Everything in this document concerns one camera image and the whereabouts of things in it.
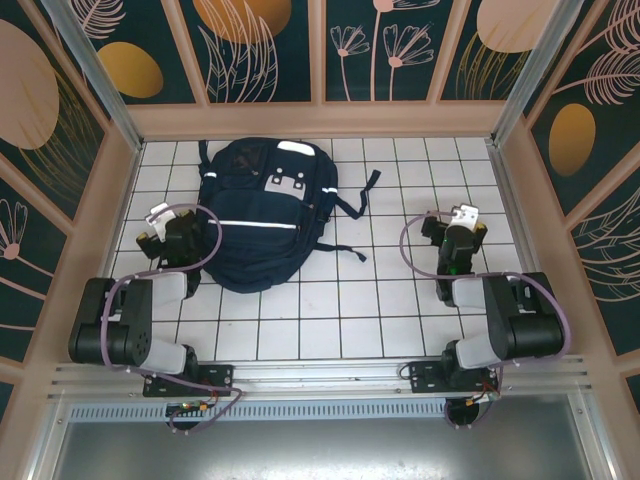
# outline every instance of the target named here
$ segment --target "white grid floor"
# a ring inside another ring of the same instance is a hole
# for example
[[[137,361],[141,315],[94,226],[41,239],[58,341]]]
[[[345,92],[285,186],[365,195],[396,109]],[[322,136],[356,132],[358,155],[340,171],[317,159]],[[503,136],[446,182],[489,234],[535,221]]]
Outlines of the white grid floor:
[[[352,220],[337,210],[322,241],[356,247],[314,252],[290,281],[240,295],[203,273],[196,295],[154,311],[154,336],[192,345],[202,361],[376,358],[439,355],[450,340],[486,328],[483,311],[446,307],[435,283],[416,277],[398,250],[400,230],[429,209],[476,205],[489,229],[477,272],[520,271],[520,262],[481,138],[311,139],[338,166],[339,195],[356,208],[368,175],[382,176],[369,210]],[[210,141],[209,157],[227,145]],[[143,218],[163,201],[195,203],[200,178],[197,142],[145,146],[112,275],[148,270],[135,238],[151,230]],[[411,257],[435,271],[437,249],[410,231]]]

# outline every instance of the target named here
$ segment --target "backpack strap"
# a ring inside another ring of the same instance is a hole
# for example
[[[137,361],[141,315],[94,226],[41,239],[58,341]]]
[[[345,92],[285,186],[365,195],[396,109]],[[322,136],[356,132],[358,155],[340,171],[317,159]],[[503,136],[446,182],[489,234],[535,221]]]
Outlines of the backpack strap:
[[[200,140],[198,142],[198,152],[200,153],[200,176],[203,177],[205,173],[209,171],[211,168],[211,160],[209,160],[209,156],[207,154],[207,141]]]
[[[371,177],[369,177],[369,181],[364,186],[364,188],[360,191],[360,201],[361,201],[360,210],[356,211],[355,208],[353,208],[351,205],[349,205],[347,202],[345,202],[343,199],[341,199],[338,196],[336,196],[336,205],[338,205],[344,211],[344,213],[349,215],[354,220],[357,220],[362,215],[364,215],[364,212],[367,209],[367,205],[368,205],[367,192],[374,187],[374,185],[376,184],[379,178],[380,178],[380,170],[374,170],[373,173],[371,174]]]
[[[367,257],[365,257],[360,252],[356,252],[353,248],[347,245],[327,245],[326,243],[316,243],[314,250],[318,250],[320,252],[335,252],[335,251],[351,252],[351,253],[355,253],[362,263],[367,261]]]

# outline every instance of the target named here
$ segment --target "navy blue backpack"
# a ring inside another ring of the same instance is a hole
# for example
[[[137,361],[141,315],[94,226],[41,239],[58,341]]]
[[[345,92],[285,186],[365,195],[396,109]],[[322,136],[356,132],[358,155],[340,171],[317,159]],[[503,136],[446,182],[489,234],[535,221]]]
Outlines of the navy blue backpack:
[[[380,177],[374,170],[360,193],[356,211],[338,197],[338,171],[329,155],[315,145],[272,138],[231,142],[212,160],[207,142],[199,143],[202,184],[198,203],[222,224],[222,244],[204,266],[222,287],[239,293],[266,290],[286,282],[313,250],[348,250],[318,240],[335,205],[360,218],[366,192]],[[205,252],[217,241],[218,229],[198,213]],[[366,257],[354,252],[361,261]]]

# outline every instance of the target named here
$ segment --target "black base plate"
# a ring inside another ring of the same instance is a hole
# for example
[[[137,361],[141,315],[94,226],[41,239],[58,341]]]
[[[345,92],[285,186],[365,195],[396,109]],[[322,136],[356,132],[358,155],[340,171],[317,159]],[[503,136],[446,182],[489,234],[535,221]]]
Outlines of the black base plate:
[[[412,393],[449,393],[449,392],[479,392],[482,391],[482,381],[486,381],[493,388],[498,388],[497,378],[491,377],[489,369],[478,368],[465,370],[456,377],[456,384],[445,382],[442,363],[439,360],[411,362],[409,364],[409,378]]]
[[[195,383],[211,384],[214,387],[231,387],[233,386],[233,365],[199,365],[198,381]],[[231,392],[218,392],[220,397],[228,397],[230,394]],[[142,395],[148,398],[205,397],[208,392],[199,388],[184,387],[161,378],[146,376]]]

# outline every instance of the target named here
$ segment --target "flower illustration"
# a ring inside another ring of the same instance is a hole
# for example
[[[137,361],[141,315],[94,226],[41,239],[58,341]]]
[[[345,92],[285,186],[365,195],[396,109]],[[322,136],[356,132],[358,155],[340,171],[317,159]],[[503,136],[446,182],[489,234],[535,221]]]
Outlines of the flower illustration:
[[[11,207],[9,206],[9,202],[4,198],[0,199],[0,260],[18,260],[19,262],[32,268],[33,270],[36,270],[37,272],[47,275],[48,277],[53,277],[52,273],[38,267],[37,265],[34,265],[33,263],[25,260],[20,256],[20,244],[27,227],[28,216],[29,211],[27,207],[22,203],[16,202],[13,206],[12,211]],[[2,276],[0,276],[0,283],[39,300],[44,300],[46,297],[39,292],[31,290],[30,288],[27,288],[18,283],[12,282],[11,280]],[[0,328],[7,328],[11,330],[34,329],[34,327],[22,327],[17,325],[5,324],[0,324]]]
[[[365,42],[365,34],[362,25],[359,27],[346,27],[344,32],[340,27],[333,27],[331,30],[331,40],[340,56],[340,67],[342,68],[342,84],[347,101],[351,101],[349,88],[347,87],[347,75],[344,69],[344,59],[349,55],[359,55],[369,51],[369,42]]]
[[[373,6],[382,13],[392,10],[417,10],[419,8],[433,7],[440,3],[440,0],[421,0],[410,2],[408,0],[373,0]]]
[[[433,49],[428,48],[431,38],[427,31],[429,26],[406,27],[398,36],[398,25],[384,29],[384,48],[387,51],[391,79],[389,81],[389,100],[393,100],[393,77],[396,68],[409,65],[420,65],[433,60]]]
[[[371,49],[370,90],[372,102],[376,99],[376,51],[378,47],[378,31],[380,30],[380,16],[383,13],[394,10],[418,10],[421,8],[434,7],[439,3],[440,0],[373,0],[373,6],[377,10],[377,14],[376,23],[373,27],[373,47]]]

